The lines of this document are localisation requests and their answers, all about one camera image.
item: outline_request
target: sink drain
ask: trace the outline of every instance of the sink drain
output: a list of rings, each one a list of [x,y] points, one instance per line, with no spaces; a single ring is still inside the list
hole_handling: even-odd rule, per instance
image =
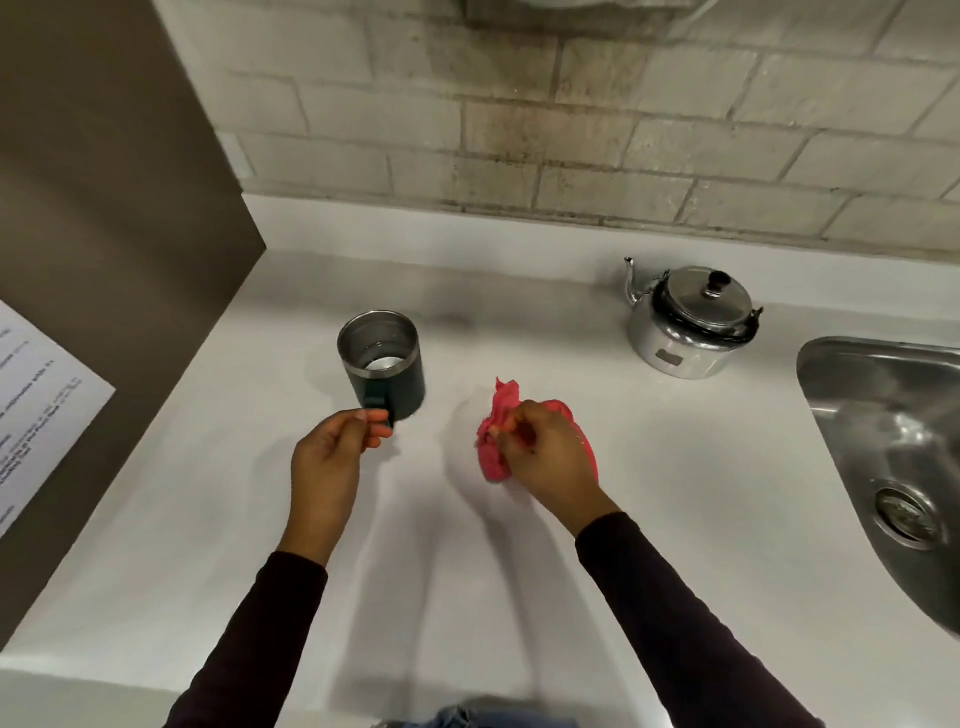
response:
[[[874,505],[876,522],[904,546],[929,550],[944,540],[933,504],[919,491],[888,483],[876,492]]]

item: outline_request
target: brick tile wall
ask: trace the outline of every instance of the brick tile wall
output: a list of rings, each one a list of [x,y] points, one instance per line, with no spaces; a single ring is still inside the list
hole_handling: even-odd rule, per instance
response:
[[[957,0],[156,4],[250,191],[960,260]]]

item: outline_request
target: finger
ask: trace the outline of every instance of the finger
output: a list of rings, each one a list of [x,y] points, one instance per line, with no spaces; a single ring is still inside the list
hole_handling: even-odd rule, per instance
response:
[[[340,439],[334,454],[348,459],[360,457],[364,443],[367,442],[367,419],[362,410],[351,417],[340,430]]]
[[[363,409],[346,409],[342,412],[337,412],[336,414],[330,415],[319,425],[310,430],[310,434],[303,438],[303,442],[308,445],[318,445],[323,442],[328,441],[330,438],[336,440],[340,437],[340,433],[344,429],[350,420],[355,420],[358,417],[369,417],[367,410]]]
[[[364,412],[372,423],[385,423],[390,419],[390,413],[385,409],[365,409]]]
[[[536,436],[535,439],[539,439],[553,421],[553,415],[554,413],[551,410],[539,402],[527,400],[510,413],[508,426],[504,426],[504,429],[510,432],[526,430],[528,439],[529,432],[532,429]]]
[[[544,407],[540,402],[526,400],[520,403],[511,416],[519,423],[529,423],[530,425],[545,425],[553,417],[553,411]]]
[[[513,432],[497,430],[493,436],[496,438],[497,449],[507,458],[511,466],[530,454],[530,450]]]
[[[393,437],[394,431],[388,425],[370,425],[367,428],[369,437]]]

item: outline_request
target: mug handle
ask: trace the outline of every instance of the mug handle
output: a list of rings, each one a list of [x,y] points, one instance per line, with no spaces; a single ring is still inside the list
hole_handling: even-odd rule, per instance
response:
[[[387,421],[390,429],[394,428],[394,406],[388,396],[389,388],[386,379],[367,379],[363,388],[363,408],[364,409],[385,409],[390,413],[390,419]]]

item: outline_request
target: paper sign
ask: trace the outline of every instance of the paper sign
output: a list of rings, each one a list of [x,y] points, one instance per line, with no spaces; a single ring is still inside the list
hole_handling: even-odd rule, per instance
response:
[[[113,391],[0,302],[0,538]]]

